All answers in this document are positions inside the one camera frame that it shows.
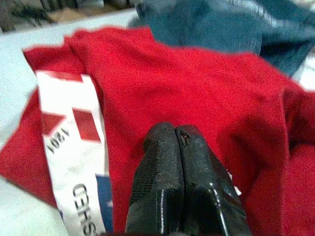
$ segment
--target white table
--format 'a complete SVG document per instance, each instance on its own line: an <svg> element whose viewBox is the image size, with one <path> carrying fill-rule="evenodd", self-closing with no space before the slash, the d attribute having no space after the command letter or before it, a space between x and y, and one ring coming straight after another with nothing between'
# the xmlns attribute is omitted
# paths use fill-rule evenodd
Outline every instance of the white table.
<svg viewBox="0 0 315 236"><path fill-rule="evenodd" d="M0 35L0 149L17 128L36 78L22 49L38 44L61 44L76 29L106 25L126 27L135 9L87 18L70 24ZM0 177L0 235L66 236L58 211Z"/></svg>

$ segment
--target red fabric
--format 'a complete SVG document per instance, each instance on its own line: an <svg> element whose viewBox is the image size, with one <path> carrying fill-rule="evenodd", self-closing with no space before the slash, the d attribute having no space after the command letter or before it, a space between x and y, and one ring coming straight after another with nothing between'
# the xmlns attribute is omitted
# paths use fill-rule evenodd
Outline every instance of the red fabric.
<svg viewBox="0 0 315 236"><path fill-rule="evenodd" d="M254 235L315 235L315 94L251 54L156 43L148 29L79 31L25 52L33 70L91 75L105 118L115 231L125 228L149 128L194 124L243 192ZM37 91L0 154L0 174L55 205Z"/></svg>

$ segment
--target blue fabric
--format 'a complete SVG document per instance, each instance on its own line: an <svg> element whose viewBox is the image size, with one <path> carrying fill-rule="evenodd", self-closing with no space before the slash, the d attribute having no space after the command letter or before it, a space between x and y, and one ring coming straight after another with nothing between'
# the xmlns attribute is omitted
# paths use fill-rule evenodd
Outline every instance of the blue fabric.
<svg viewBox="0 0 315 236"><path fill-rule="evenodd" d="M114 231L113 227L113 207L112 204L112 189L110 178L96 175L98 200L103 223L107 233Z"/></svg>
<svg viewBox="0 0 315 236"><path fill-rule="evenodd" d="M315 45L315 14L288 0L145 0L137 11L157 41L253 52L289 76Z"/></svg>

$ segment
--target red cloth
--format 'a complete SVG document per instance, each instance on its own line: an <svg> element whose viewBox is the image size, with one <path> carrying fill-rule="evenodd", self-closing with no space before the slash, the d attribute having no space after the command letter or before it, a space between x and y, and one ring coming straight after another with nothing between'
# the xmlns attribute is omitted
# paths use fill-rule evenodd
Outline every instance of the red cloth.
<svg viewBox="0 0 315 236"><path fill-rule="evenodd" d="M315 235L315 94L251 54L156 43L149 29L79 31L25 52L33 70L91 75L105 118L115 231L125 228L149 128L194 124L233 174L254 235ZM0 174L55 206L37 91Z"/></svg>

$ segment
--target blue stripe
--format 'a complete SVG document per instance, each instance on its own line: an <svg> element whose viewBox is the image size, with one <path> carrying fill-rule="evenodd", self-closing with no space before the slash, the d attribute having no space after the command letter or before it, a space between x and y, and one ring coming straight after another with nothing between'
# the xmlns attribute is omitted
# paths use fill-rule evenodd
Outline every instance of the blue stripe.
<svg viewBox="0 0 315 236"><path fill-rule="evenodd" d="M112 199L112 189L110 185L110 178L104 176L97 176L97 190L98 190L98 200L101 215L103 218L103 223L107 233L112 233L113 228L113 208L108 206Z"/></svg>

